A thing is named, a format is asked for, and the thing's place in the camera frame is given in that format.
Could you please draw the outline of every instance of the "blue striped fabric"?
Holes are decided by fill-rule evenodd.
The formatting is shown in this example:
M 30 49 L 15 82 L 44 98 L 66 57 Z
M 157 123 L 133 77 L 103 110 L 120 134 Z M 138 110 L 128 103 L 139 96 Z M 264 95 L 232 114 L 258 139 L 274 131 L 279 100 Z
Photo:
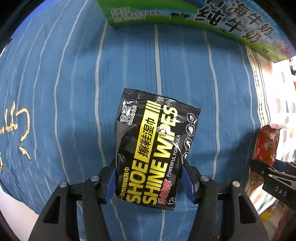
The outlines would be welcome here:
M 14 34 L 0 58 L 2 113 L 15 102 L 18 129 L 0 135 L 2 188 L 40 213 L 61 181 L 85 181 L 115 155 L 123 88 L 161 93 L 202 109 L 188 155 L 217 182 L 247 174 L 260 122 L 245 46 L 170 25 L 110 28 L 95 0 L 61 0 Z M 4 115 L 0 125 L 5 127 Z M 31 160 L 23 155 L 25 148 Z M 196 206 L 178 187 L 176 209 L 117 198 L 103 206 L 113 240 L 187 240 Z M 85 238 L 81 204 L 80 234 Z

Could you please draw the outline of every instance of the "metal screw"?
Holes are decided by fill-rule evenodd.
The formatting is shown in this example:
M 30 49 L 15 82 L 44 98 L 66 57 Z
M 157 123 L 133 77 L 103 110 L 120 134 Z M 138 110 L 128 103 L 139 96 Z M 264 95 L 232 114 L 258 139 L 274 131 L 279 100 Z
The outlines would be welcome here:
M 67 182 L 61 182 L 61 183 L 59 184 L 59 186 L 60 186 L 61 188 L 65 188 L 67 185 L 68 185 Z
M 98 176 L 92 176 L 91 177 L 91 181 L 92 182 L 96 182 L 96 181 L 98 181 L 99 180 L 99 177 Z
M 209 180 L 209 177 L 206 176 L 206 175 L 203 175 L 203 176 L 200 177 L 200 179 L 201 179 L 202 181 L 204 181 L 204 182 L 207 182 L 207 181 Z
M 232 182 L 232 185 L 236 188 L 238 188 L 240 186 L 240 183 L 237 181 Z

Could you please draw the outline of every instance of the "brand logo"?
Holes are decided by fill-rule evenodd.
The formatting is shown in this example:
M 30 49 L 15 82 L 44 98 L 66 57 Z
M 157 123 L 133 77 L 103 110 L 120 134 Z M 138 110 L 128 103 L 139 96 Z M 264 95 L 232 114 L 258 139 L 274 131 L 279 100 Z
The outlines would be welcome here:
M 283 197 L 287 195 L 287 192 L 283 191 L 283 189 L 280 190 L 278 186 L 276 186 L 274 191 L 277 192 L 278 194 L 281 194 Z
M 131 104 L 131 103 L 137 103 L 137 101 L 130 101 L 130 102 L 123 101 L 122 111 L 120 116 L 120 122 L 127 123 L 129 126 L 133 124 L 133 119 L 137 111 L 136 105 L 128 106 L 128 104 Z

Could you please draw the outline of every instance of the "white wall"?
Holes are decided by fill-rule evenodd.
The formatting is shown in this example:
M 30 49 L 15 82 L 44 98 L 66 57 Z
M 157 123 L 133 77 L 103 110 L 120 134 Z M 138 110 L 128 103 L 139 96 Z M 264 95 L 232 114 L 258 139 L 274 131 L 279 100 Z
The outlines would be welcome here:
M 38 215 L 22 202 L 7 195 L 0 186 L 0 210 L 20 241 L 27 241 Z

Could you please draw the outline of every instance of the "black plastic pouch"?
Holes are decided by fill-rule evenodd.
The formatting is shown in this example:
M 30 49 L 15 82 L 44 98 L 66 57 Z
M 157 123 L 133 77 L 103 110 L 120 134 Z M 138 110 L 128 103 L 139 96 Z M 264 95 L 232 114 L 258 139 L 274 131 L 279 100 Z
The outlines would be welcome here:
M 118 198 L 174 210 L 199 114 L 200 109 L 175 99 L 124 89 L 116 119 Z

